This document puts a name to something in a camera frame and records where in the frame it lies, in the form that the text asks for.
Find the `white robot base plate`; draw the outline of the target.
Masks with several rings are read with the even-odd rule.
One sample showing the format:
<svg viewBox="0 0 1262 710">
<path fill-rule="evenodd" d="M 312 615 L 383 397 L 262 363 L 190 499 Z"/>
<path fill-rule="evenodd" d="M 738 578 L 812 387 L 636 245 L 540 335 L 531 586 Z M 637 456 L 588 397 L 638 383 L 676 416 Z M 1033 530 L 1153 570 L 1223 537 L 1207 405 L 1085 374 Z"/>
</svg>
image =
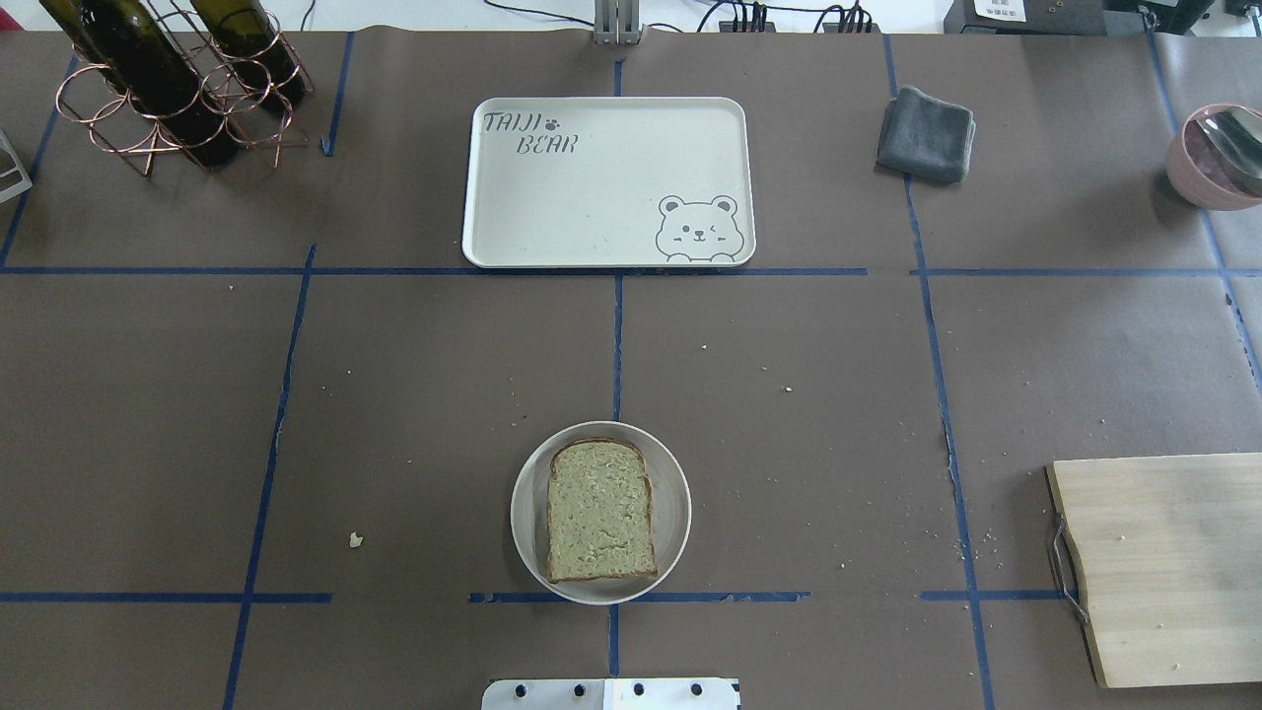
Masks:
<svg viewBox="0 0 1262 710">
<path fill-rule="evenodd" d="M 482 709 L 740 709 L 740 682 L 721 677 L 500 678 Z"/>
</svg>

